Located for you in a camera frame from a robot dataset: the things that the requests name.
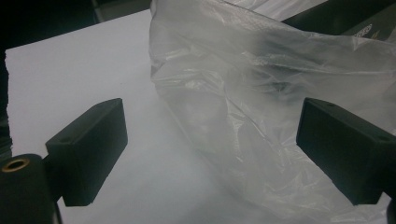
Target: plastic wrap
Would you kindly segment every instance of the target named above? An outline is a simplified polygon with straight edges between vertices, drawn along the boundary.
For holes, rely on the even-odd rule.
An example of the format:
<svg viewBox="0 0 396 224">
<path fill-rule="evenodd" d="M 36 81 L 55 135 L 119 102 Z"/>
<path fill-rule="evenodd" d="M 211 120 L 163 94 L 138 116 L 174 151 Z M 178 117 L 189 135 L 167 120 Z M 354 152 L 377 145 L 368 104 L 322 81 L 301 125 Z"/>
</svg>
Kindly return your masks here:
<svg viewBox="0 0 396 224">
<path fill-rule="evenodd" d="M 283 223 L 386 222 L 387 195 L 352 206 L 295 137 L 305 97 L 396 134 L 396 45 L 301 32 L 220 0 L 154 0 L 151 12 L 151 80 L 230 187 Z"/>
</svg>

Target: clear plastic bag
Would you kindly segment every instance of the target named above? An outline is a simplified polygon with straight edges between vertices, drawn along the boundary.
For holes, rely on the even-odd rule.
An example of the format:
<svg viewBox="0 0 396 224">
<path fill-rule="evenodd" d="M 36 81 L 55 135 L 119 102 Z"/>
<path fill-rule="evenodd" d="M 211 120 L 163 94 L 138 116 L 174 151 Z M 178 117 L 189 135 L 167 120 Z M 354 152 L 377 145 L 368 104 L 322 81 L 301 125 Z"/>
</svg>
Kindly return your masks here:
<svg viewBox="0 0 396 224">
<path fill-rule="evenodd" d="M 387 195 L 352 206 L 295 137 L 305 97 L 396 134 L 396 45 L 302 32 L 241 6 L 153 1 L 151 80 L 179 126 L 229 186 L 283 223 L 384 223 Z"/>
</svg>

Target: white surface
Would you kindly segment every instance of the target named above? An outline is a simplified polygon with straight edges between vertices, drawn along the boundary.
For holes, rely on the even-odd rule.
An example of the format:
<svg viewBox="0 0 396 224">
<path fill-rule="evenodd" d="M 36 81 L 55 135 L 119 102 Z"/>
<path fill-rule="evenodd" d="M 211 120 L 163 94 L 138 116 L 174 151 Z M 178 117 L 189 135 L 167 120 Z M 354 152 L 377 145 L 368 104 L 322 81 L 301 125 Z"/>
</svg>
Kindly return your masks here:
<svg viewBox="0 0 396 224">
<path fill-rule="evenodd" d="M 88 207 L 65 224 L 264 223 L 271 216 L 230 197 L 190 150 L 149 80 L 148 11 L 7 51 L 7 112 L 14 155 L 45 143 L 92 105 L 120 97 L 129 145 Z"/>
</svg>

